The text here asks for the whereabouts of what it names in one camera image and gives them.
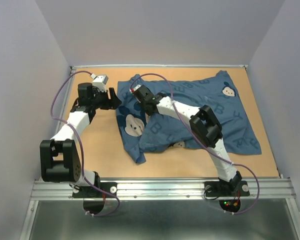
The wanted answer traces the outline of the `blue lettered pillowcase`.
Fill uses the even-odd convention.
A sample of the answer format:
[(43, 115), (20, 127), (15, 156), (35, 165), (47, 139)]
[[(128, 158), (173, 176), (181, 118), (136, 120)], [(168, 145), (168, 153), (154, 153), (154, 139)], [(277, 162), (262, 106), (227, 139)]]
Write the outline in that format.
[[(148, 115), (131, 87), (145, 86), (154, 95), (168, 97), (159, 113)], [(260, 155), (262, 149), (252, 129), (233, 80), (227, 71), (194, 81), (145, 81), (135, 75), (117, 84), (122, 104), (116, 109), (116, 119), (127, 154), (137, 164), (146, 162), (145, 153), (162, 153), (169, 147), (200, 149), (189, 132), (190, 118), (203, 106), (211, 108), (222, 126), (222, 138), (228, 153)]]

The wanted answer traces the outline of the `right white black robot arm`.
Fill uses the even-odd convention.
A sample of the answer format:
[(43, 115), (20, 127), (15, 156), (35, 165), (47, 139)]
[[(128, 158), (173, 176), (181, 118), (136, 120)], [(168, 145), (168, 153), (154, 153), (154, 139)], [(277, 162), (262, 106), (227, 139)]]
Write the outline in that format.
[(153, 94), (145, 85), (140, 84), (131, 88), (130, 92), (149, 116), (160, 114), (182, 122), (197, 143), (209, 153), (217, 170), (219, 191), (232, 195), (238, 190), (242, 176), (230, 160), (224, 145), (222, 125), (209, 106), (187, 105), (174, 100), (173, 94)]

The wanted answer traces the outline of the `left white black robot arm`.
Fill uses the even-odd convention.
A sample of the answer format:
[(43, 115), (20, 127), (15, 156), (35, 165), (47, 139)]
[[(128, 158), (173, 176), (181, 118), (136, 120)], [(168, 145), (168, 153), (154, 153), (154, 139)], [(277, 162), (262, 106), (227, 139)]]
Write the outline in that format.
[(78, 97), (61, 129), (40, 143), (41, 178), (45, 182), (69, 183), (84, 187), (96, 197), (101, 193), (100, 177), (84, 168), (84, 152), (80, 135), (91, 124), (96, 110), (115, 110), (121, 105), (114, 88), (106, 90), (101, 83), (80, 83)]

